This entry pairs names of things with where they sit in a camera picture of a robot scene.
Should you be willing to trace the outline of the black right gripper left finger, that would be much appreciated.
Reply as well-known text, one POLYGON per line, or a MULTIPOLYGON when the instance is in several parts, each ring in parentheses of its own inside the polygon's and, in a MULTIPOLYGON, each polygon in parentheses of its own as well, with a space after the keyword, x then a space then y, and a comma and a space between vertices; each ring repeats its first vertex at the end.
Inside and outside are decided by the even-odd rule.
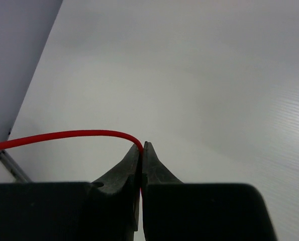
POLYGON ((0 184, 0 240, 133 240, 140 152, 93 182, 0 184))

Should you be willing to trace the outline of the red black headphones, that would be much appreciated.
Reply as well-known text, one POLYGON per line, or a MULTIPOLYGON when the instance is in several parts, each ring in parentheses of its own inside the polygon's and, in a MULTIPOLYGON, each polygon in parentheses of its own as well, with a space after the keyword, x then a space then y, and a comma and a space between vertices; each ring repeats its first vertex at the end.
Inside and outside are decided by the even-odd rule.
POLYGON ((126 159, 123 159, 119 164, 109 170, 104 174, 100 180, 96 180, 91 183, 80 182, 80 184, 86 185, 88 188, 100 188, 101 192, 107 193, 109 195, 118 193, 122 188, 127 184, 132 184, 136 193, 139 193, 141 186, 141 155, 143 154, 143 146, 141 142, 136 139, 134 136, 131 136, 126 133, 110 131, 110 130, 77 130, 77 131, 64 131, 56 133, 47 133, 36 136, 24 137, 19 139, 14 139, 10 141, 0 142, 0 151, 9 148, 15 148, 19 146, 29 145, 33 143, 39 143, 44 141, 64 139, 64 138, 74 138, 74 137, 89 137, 89 136, 108 136, 116 137, 128 140, 134 143, 134 147, 131 149, 132 159, 128 160, 127 163, 130 163, 132 167, 129 168, 130 171, 134 173, 127 173, 127 170, 123 170, 125 167, 126 159))

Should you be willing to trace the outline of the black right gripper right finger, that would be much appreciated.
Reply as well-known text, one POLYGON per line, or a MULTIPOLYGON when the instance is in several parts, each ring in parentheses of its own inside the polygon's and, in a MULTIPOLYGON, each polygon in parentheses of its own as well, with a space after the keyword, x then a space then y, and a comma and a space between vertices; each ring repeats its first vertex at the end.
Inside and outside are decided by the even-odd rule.
POLYGON ((188 184, 146 142, 142 157, 146 240, 276 240, 260 192, 243 183, 188 184))

